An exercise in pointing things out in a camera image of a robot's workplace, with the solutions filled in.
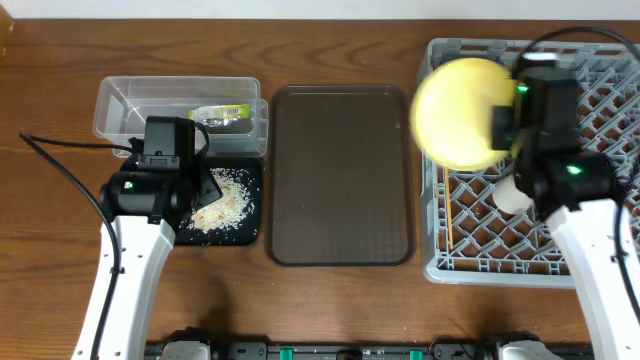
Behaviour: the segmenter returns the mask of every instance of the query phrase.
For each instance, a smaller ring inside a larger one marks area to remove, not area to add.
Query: green led light
[[[520,84],[518,86],[516,86],[516,90],[520,93],[520,94],[524,94],[527,91],[529,91],[529,87],[527,85],[524,84]]]
[[[575,176],[580,175],[583,170],[575,165],[567,165],[567,171],[569,172],[569,174]]]

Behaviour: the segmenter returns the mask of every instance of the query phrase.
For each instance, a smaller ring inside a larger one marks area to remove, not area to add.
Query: rice
[[[211,169],[211,174],[222,191],[222,198],[192,214],[189,229],[195,228],[203,232],[237,229],[240,222],[247,217],[247,213],[253,212],[255,206],[250,201],[249,191],[239,182],[238,176],[234,177],[242,171],[246,172]]]

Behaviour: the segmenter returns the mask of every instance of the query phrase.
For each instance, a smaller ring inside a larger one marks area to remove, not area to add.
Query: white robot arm
[[[616,258],[616,210],[613,200],[593,200],[580,203],[579,211],[563,206],[546,220],[551,238],[575,281],[596,360],[640,359],[640,323],[634,316]],[[640,263],[630,227],[626,226],[628,216],[628,211],[623,210],[622,248],[628,254],[625,264],[632,286],[635,293],[640,293]],[[500,360],[561,360],[537,341],[508,343],[497,352]]]
[[[120,242],[123,270],[118,276],[98,356],[100,359],[142,359],[158,280],[173,249],[175,233],[166,221],[149,224],[146,216],[117,216],[111,225]],[[101,233],[98,274],[73,360],[87,360],[91,356],[111,279],[113,251],[104,224]]]

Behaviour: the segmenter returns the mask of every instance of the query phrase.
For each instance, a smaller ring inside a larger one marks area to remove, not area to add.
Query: white wall
[[[0,0],[14,18],[640,20],[640,0]]]

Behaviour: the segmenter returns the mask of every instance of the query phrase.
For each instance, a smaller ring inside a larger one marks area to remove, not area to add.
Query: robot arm
[[[149,224],[146,216],[117,216],[111,225],[122,250],[122,270],[109,308],[98,356],[100,359],[142,359],[158,280],[173,249],[175,233],[166,221]],[[80,339],[73,353],[74,360],[86,360],[90,357],[111,279],[113,251],[104,224],[101,232],[98,274]]]
[[[562,207],[546,220],[575,281],[596,359],[640,359],[640,324],[633,315],[614,245],[613,200]],[[622,248],[635,293],[640,293],[640,264],[633,245],[629,213],[623,210]]]
[[[102,187],[101,207],[116,233],[121,264],[113,269],[113,246],[103,224],[98,274],[72,359],[91,359],[96,340],[100,359],[143,358],[158,280],[175,231],[192,209],[222,196],[202,161],[208,142],[195,154],[197,126],[181,118],[147,118],[144,150],[132,154]],[[109,304],[105,299],[113,271],[119,274]],[[108,316],[101,324],[103,307]]]

